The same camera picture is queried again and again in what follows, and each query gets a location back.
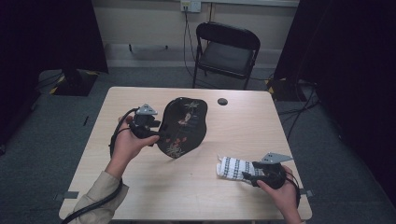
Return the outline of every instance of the black folding chair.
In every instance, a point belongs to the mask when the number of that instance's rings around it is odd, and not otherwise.
[[[245,79],[244,90],[260,49],[260,39],[247,29],[204,22],[196,29],[198,47],[192,87],[195,88],[197,69],[227,77]],[[207,40],[205,49],[202,40]]]

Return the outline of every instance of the chair seat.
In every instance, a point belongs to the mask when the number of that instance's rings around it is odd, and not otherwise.
[[[224,70],[243,78],[248,73],[253,51],[210,42],[199,65],[210,70]]]

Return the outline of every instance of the gray floor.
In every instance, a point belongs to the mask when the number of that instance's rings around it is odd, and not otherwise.
[[[137,52],[131,56],[128,45],[107,46],[107,58],[112,60],[109,75],[97,78],[88,97],[50,95],[53,84],[46,84],[56,79],[58,71],[41,75],[41,79],[53,78],[40,83],[43,94],[35,110],[15,132],[7,144],[7,153],[0,158],[0,223],[60,223],[62,203],[54,197],[68,190],[110,87],[191,87],[182,53],[165,58],[152,53],[143,60],[137,59],[143,57]],[[125,57],[137,58],[128,65]],[[248,89],[266,91],[260,79],[273,72],[274,68],[256,68]],[[200,74],[199,78],[205,81],[200,82],[203,86],[210,83],[220,89],[239,90],[243,85],[238,80],[210,74]],[[310,91],[310,87],[304,87],[306,95]],[[276,102],[276,109],[299,109],[303,104]],[[286,135],[294,118],[280,116]],[[365,164],[339,140],[334,121],[321,105],[302,113],[289,143],[304,187],[315,192],[309,198],[313,216],[307,223],[396,223],[394,207]]]

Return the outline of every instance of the hand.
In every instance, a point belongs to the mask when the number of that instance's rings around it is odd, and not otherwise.
[[[288,173],[287,178],[292,180],[292,170],[285,165],[283,168],[285,168],[286,173]],[[293,184],[286,180],[285,184],[280,189],[272,189],[261,180],[258,180],[257,184],[271,196],[277,209],[282,213],[288,224],[302,222],[297,210],[296,188]]]
[[[128,116],[120,126],[120,130],[128,129],[128,123],[133,119]],[[131,130],[124,130],[117,135],[113,156],[105,171],[120,179],[128,163],[136,157],[143,147],[154,144],[160,139],[159,135],[148,138],[137,138]]]

